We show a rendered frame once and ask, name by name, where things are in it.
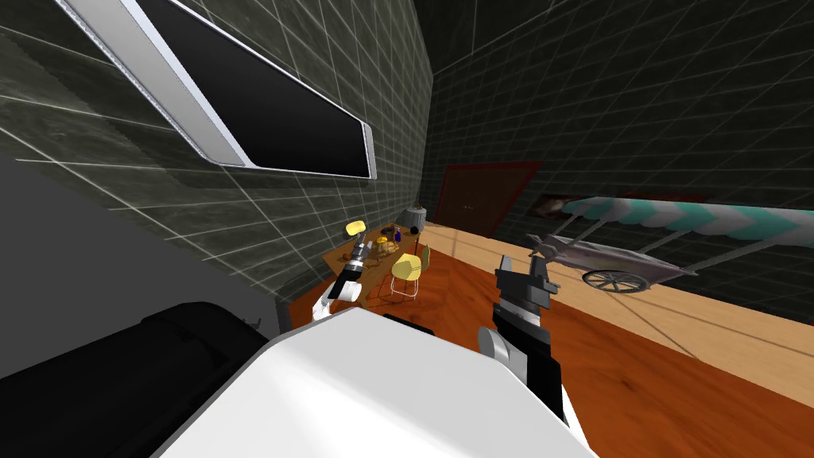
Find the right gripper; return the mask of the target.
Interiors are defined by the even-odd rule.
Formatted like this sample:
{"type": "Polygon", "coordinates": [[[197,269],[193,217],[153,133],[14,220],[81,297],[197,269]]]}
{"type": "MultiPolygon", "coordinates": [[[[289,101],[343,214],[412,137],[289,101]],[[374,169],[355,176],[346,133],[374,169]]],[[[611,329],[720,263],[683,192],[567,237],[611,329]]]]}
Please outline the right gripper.
{"type": "Polygon", "coordinates": [[[550,296],[559,293],[560,286],[549,281],[547,259],[531,258],[527,274],[514,272],[512,258],[503,255],[495,271],[501,305],[523,318],[540,318],[542,309],[549,309],[550,296]]]}

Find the brown wooden table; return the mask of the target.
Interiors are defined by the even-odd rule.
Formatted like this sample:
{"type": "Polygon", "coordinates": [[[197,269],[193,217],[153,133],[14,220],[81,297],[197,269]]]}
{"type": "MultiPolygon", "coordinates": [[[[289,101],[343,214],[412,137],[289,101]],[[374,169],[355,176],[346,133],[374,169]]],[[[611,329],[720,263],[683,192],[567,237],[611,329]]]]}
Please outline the brown wooden table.
{"type": "Polygon", "coordinates": [[[342,232],[343,243],[324,254],[323,260],[333,274],[339,275],[349,264],[351,251],[358,240],[373,243],[364,267],[349,264],[350,268],[357,270],[359,277],[355,282],[361,285],[361,293],[355,302],[367,308],[368,295],[380,285],[403,254],[412,252],[421,233],[416,227],[407,228],[398,224],[370,229],[362,220],[346,224],[342,232]]]}

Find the yellow chair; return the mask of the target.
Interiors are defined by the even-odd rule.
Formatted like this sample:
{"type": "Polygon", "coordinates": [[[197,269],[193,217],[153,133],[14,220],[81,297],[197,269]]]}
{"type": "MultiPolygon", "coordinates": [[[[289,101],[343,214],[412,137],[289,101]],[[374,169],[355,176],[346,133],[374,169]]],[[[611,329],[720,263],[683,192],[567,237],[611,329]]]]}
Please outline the yellow chair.
{"type": "Polygon", "coordinates": [[[403,254],[392,266],[390,292],[397,293],[405,297],[415,298],[418,293],[419,277],[424,270],[422,259],[414,254],[403,254]],[[413,284],[413,293],[397,291],[395,282],[397,279],[403,280],[406,284],[413,284]]]}

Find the dark red door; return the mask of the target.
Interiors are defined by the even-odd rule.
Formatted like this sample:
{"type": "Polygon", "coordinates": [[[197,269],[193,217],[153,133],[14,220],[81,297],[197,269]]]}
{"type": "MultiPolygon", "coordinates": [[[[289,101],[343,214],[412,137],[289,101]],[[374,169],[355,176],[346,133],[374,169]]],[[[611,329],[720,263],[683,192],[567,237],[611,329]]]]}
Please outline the dark red door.
{"type": "Polygon", "coordinates": [[[539,161],[447,166],[433,222],[493,237],[540,166],[539,161]]]}

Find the cart with striped awning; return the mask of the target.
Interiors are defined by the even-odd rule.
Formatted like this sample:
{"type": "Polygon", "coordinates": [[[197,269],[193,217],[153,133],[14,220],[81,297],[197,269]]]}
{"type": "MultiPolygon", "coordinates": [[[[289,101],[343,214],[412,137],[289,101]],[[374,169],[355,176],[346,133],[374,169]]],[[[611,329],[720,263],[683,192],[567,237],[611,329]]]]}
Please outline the cart with striped awning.
{"type": "Polygon", "coordinates": [[[543,238],[531,235],[532,253],[540,254],[546,262],[582,270],[584,284],[609,293],[639,293],[652,285],[680,276],[694,276],[698,270],[773,245],[814,249],[814,211],[809,210],[600,196],[573,200],[561,209],[570,215],[561,229],[578,218],[590,220],[592,225],[574,239],[557,232],[543,238]],[[586,240],[606,223],[665,228],[671,233],[636,251],[586,240]],[[725,235],[747,240],[749,244],[688,267],[675,266],[649,255],[651,250],[690,232],[725,235]]]}

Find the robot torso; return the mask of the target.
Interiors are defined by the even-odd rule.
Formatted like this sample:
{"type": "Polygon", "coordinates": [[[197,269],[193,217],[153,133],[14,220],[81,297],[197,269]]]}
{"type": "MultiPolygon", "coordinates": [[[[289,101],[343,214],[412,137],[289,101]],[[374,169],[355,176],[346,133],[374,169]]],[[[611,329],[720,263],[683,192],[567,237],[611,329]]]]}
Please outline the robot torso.
{"type": "Polygon", "coordinates": [[[150,458],[598,458],[516,349],[479,342],[342,310],[269,342],[150,458]]]}

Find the dark wall picture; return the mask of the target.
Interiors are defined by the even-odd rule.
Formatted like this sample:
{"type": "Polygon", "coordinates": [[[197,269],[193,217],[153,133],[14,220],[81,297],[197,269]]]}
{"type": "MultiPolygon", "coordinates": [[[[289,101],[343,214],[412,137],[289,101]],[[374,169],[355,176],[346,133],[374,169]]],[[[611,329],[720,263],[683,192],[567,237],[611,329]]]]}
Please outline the dark wall picture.
{"type": "Polygon", "coordinates": [[[570,214],[565,213],[563,207],[574,200],[580,200],[580,197],[543,194],[529,208],[527,215],[540,219],[566,220],[570,218],[570,214]]]}

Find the white-framed black wall screen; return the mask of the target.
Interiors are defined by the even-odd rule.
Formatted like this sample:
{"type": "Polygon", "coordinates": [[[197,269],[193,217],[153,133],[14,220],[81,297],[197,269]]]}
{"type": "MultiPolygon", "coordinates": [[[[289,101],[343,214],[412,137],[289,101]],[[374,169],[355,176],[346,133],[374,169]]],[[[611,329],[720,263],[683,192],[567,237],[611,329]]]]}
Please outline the white-framed black wall screen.
{"type": "Polygon", "coordinates": [[[372,129],[178,0],[54,0],[204,159],[373,180],[372,129]]]}

